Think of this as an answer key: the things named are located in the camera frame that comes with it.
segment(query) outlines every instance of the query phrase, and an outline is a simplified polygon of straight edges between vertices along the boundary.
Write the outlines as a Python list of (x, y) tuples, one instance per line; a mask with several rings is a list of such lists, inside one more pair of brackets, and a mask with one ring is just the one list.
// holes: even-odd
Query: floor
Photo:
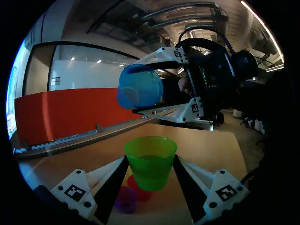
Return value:
[(214, 131), (226, 131), (235, 134), (249, 172), (259, 165), (259, 161), (264, 155), (263, 145), (255, 145), (258, 140), (262, 139), (263, 134), (254, 129), (246, 128), (244, 124), (240, 125), (241, 120), (234, 118), (232, 112), (223, 112), (223, 114), (224, 123), (220, 126), (215, 126)]

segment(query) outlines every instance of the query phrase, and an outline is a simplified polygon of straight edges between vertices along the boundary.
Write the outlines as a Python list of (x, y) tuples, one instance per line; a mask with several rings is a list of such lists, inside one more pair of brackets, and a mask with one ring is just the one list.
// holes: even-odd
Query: red cup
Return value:
[(151, 197), (151, 195), (153, 193), (151, 191), (146, 191), (146, 190), (140, 189), (138, 187), (138, 185), (137, 185), (137, 183), (136, 183), (133, 175), (131, 175), (127, 179), (127, 184), (136, 193), (138, 201), (147, 201)]

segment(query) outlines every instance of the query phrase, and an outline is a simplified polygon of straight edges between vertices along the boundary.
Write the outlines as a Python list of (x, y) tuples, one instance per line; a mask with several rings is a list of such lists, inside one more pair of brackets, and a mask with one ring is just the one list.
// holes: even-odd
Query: ceiling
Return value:
[[(199, 3), (216, 7), (195, 7)], [(185, 6), (147, 17), (178, 4)], [(258, 59), (262, 69), (282, 63), (270, 37), (240, 0), (79, 0), (65, 30), (107, 35), (150, 53), (176, 44), (180, 33), (191, 24), (213, 26), (226, 35), (235, 51), (247, 49), (263, 58)], [(182, 39), (190, 37), (224, 45), (220, 36), (208, 30), (187, 32)]]

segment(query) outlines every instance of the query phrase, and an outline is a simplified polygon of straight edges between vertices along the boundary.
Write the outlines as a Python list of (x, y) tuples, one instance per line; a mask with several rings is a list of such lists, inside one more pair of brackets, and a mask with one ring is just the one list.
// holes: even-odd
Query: glass wall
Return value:
[(58, 45), (49, 90), (117, 88), (119, 77), (136, 59), (96, 48)]

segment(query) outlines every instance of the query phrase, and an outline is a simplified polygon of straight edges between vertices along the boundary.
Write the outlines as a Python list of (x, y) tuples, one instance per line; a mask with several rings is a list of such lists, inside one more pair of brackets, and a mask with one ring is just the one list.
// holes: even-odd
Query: purple cup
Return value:
[(121, 213), (133, 213), (137, 207), (137, 195), (134, 190), (121, 186), (114, 207)]

